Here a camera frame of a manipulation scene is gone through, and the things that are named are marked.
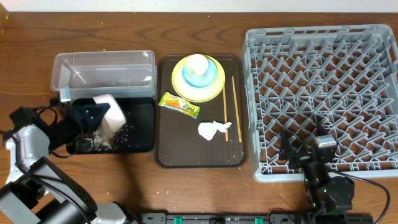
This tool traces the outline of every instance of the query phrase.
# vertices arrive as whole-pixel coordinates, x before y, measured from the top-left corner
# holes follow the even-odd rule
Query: gray plastic crate
[[[317,123],[340,143],[331,169],[398,176],[398,49],[389,26],[251,29],[242,56],[258,182],[303,180],[278,160],[279,134],[307,150]]]

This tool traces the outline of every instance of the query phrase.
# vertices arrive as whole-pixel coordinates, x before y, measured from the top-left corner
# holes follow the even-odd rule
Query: transparent plastic bin
[[[156,76],[150,50],[63,53],[55,57],[51,89],[69,87],[73,100],[107,93],[115,98],[155,98]]]
[[[398,177],[398,48],[389,26],[251,29],[242,56],[258,182],[303,181],[279,160],[280,132],[305,151],[318,123],[339,142],[329,169]]]

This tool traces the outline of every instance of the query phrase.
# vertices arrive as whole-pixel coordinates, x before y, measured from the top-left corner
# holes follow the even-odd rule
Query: clear plastic container
[[[107,93],[155,98],[156,73],[150,50],[64,53],[55,57],[51,89],[69,87],[73,100]]]

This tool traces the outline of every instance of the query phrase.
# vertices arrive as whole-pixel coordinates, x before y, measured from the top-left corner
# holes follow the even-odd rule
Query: wooden chopstick
[[[238,114],[238,101],[236,100],[235,81],[233,76],[232,76],[232,88],[234,90],[235,114],[236,114],[236,123],[238,125],[239,142],[242,142],[241,124],[239,122],[239,114]]]
[[[226,98],[225,98],[225,86],[223,88],[223,96],[224,96],[224,122],[227,123],[226,118]],[[228,141],[228,129],[225,132],[225,141]]]

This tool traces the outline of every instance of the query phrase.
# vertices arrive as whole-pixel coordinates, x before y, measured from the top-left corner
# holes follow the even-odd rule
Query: wooden table
[[[0,41],[0,129],[12,127],[8,115],[17,107],[48,105],[55,96],[50,89],[53,60],[62,52],[149,49],[157,62],[175,54],[240,56],[245,32],[252,28],[388,24],[398,37],[397,18],[398,14],[14,12]],[[303,183],[257,183],[250,160],[235,169],[163,169],[154,162],[153,152],[52,160],[97,202],[118,201],[136,212],[266,214],[274,207],[293,211],[309,206]],[[0,150],[0,183],[8,173],[9,153]],[[377,181],[392,197],[383,223],[396,223],[398,180]],[[376,219],[385,201],[381,189],[356,182],[352,212]],[[9,220],[0,214],[0,223]]]

